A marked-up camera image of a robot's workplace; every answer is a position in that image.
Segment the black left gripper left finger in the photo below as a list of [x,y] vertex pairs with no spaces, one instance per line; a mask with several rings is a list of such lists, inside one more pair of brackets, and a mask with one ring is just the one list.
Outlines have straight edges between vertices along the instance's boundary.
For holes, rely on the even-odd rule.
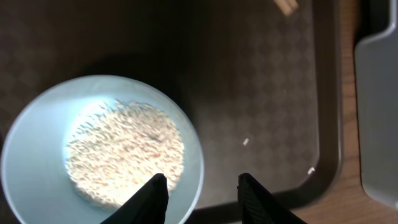
[[168,201],[167,179],[158,173],[101,224],[164,224]]

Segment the light blue rice bowl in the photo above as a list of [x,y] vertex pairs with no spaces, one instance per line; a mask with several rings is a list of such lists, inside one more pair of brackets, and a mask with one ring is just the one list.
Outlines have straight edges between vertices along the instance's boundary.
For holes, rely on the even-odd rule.
[[29,103],[1,156],[6,200],[21,223],[101,223],[156,173],[166,223],[184,223],[203,185],[201,144],[186,114],[145,83],[112,75],[63,82]]

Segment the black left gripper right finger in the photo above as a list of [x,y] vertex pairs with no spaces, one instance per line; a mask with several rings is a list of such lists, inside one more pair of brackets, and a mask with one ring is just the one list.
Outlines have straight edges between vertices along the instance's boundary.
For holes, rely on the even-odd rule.
[[239,175],[238,183],[242,224],[306,224],[285,209],[251,174]]

